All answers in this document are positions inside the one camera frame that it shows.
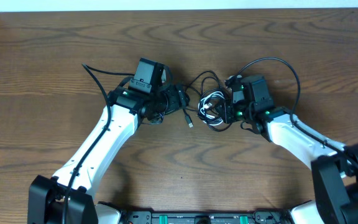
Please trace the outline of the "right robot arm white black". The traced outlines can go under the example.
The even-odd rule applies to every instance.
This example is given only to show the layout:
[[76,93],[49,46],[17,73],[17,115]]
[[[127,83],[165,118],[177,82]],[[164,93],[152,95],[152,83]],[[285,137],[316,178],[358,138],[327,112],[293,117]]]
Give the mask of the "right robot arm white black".
[[248,124],[299,159],[312,174],[315,199],[290,209],[292,223],[358,223],[358,144],[333,141],[276,107],[266,84],[228,85],[216,107],[221,119]]

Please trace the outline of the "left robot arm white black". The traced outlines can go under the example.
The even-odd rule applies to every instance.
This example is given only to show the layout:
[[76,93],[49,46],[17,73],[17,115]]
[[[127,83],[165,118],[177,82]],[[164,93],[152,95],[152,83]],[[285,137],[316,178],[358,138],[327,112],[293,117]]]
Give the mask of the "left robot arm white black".
[[101,180],[122,145],[144,119],[156,121],[188,105],[182,85],[152,89],[118,86],[80,148],[51,178],[37,176],[29,188],[28,223],[119,223],[121,212],[94,203]]

